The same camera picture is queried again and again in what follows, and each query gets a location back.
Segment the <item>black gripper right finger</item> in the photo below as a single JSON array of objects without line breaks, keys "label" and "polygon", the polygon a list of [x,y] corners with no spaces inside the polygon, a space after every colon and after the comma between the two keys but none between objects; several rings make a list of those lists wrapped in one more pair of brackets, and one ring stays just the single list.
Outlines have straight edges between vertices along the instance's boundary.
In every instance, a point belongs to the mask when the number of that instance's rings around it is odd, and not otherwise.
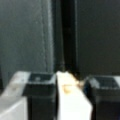
[{"label": "black gripper right finger", "polygon": [[84,93],[93,105],[91,120],[120,120],[120,76],[88,76]]}]

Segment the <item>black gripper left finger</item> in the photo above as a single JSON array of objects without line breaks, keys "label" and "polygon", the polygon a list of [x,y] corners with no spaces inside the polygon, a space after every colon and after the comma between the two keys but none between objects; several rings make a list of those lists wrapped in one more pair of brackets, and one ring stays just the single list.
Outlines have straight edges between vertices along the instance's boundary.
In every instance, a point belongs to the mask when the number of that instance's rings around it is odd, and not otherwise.
[{"label": "black gripper left finger", "polygon": [[56,75],[32,73],[23,95],[28,102],[28,120],[55,120],[57,85]]}]

